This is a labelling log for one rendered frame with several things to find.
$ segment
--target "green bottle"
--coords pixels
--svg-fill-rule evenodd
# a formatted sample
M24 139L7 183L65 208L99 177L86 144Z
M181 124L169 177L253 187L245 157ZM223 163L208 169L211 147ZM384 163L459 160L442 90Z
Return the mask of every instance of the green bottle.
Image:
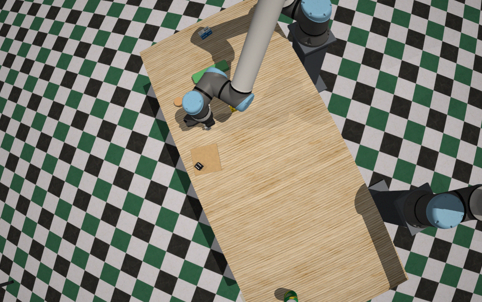
M297 293L294 291L287 291L284 294L284 302L299 302Z

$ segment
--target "orange round object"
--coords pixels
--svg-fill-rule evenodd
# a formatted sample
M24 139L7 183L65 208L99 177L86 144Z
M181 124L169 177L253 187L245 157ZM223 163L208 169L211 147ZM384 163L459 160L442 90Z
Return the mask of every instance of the orange round object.
M174 99L174 106L176 107L181 107L183 105L183 98L181 97L176 97Z

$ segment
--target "tiled floor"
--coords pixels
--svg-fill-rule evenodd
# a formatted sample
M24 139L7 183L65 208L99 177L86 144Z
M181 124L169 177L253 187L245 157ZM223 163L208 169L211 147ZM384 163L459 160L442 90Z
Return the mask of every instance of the tiled floor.
M139 57L237 2L0 0L0 301L240 301ZM482 183L482 0L331 19L321 96L366 183ZM409 281L373 302L482 301L482 222L387 228Z

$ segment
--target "wooden table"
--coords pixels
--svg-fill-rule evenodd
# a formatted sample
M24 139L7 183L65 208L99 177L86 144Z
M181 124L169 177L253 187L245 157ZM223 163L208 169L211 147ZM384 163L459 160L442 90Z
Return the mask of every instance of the wooden table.
M247 302L366 302L407 275L331 115L277 25L254 84L216 125L187 128L173 100L191 75L226 60L231 79L256 0L245 0L141 52L149 80L208 221ZM197 32L209 26L212 35ZM195 175L191 149L216 144L221 170Z

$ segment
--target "blue joint cap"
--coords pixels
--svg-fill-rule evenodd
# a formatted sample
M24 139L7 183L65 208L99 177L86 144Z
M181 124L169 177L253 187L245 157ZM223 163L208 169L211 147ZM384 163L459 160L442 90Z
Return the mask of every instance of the blue joint cap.
M245 98L235 109L239 111L245 111L250 104L254 101L254 94L250 94L247 98Z
M304 15L311 21L323 23L331 18L331 0L301 0L300 7Z
M207 70L206 70L206 73L217 73L217 74L221 74L223 75L224 77L228 77L224 72L222 72L222 70L218 69L218 68L215 68L215 67L209 67Z
M465 215L461 200L452 194L436 195L429 201L426 209L427 219L437 228L456 227Z
M197 115L204 107L204 97L198 91L189 91L181 102L183 109L190 115Z

